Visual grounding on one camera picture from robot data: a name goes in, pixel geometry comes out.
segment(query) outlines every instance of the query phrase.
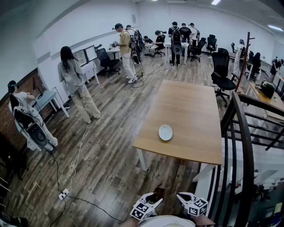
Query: white cable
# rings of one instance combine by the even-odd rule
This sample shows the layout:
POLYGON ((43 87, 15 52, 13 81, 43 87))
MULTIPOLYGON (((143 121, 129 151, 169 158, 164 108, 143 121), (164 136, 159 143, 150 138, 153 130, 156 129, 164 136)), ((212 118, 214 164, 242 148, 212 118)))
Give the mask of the white cable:
POLYGON ((82 143, 83 143, 83 139, 84 139, 85 134, 86 134, 86 132, 87 132, 87 130, 88 130, 88 127, 90 126, 91 123, 92 123, 92 119, 91 119, 90 123, 88 124, 88 126, 87 126, 87 128, 86 128, 86 131, 85 131, 84 134, 83 134, 83 138, 82 138, 81 143, 80 143, 80 148, 79 148, 79 153, 78 153, 77 162, 76 162, 76 164, 75 164, 75 162, 72 162, 72 163, 71 163, 70 169, 73 169, 75 173, 74 173, 73 177, 71 178, 70 187, 69 187, 68 191, 70 191, 70 189, 71 189, 71 187, 72 187, 72 180, 73 180, 73 178, 74 178, 75 175, 76 175, 75 166, 76 166, 76 165, 78 164, 78 162, 79 162, 79 156, 80 156, 80 153, 81 153, 81 146, 82 146, 82 143))

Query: gray shirt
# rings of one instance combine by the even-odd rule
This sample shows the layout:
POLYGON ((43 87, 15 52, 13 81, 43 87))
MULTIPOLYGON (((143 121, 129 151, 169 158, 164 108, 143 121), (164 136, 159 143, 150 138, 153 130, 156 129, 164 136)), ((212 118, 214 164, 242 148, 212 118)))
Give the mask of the gray shirt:
POLYGON ((76 59, 69 59, 67 63, 69 66, 67 71, 63 67, 63 62, 58 64, 59 81, 65 81, 70 95, 73 96, 79 87, 84 84, 82 79, 83 72, 76 59))

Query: yellow shirt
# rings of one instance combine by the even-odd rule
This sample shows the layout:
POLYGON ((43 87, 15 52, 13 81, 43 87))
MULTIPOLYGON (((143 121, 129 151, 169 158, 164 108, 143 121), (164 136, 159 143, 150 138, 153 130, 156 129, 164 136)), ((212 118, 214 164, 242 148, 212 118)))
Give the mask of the yellow shirt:
POLYGON ((131 53, 131 49, 129 47, 130 35, 125 29, 120 34, 120 44, 126 45, 126 46, 120 47, 121 55, 131 53))

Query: power outlet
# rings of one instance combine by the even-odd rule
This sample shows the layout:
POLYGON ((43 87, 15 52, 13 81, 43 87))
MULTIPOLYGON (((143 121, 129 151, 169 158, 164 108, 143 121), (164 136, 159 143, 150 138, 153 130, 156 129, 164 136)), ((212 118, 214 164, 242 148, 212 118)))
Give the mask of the power outlet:
POLYGON ((69 191, 68 189, 65 189, 62 193, 60 193, 58 197, 60 198, 60 200, 64 200, 67 195, 69 195, 69 191))

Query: white sneaker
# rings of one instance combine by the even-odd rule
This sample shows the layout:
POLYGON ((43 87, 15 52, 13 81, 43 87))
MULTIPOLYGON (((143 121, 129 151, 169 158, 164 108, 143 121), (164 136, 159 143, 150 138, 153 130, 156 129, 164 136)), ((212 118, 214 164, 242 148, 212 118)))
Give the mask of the white sneaker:
POLYGON ((137 81, 137 77, 133 77, 130 81, 128 81, 128 83, 134 83, 135 81, 137 81))

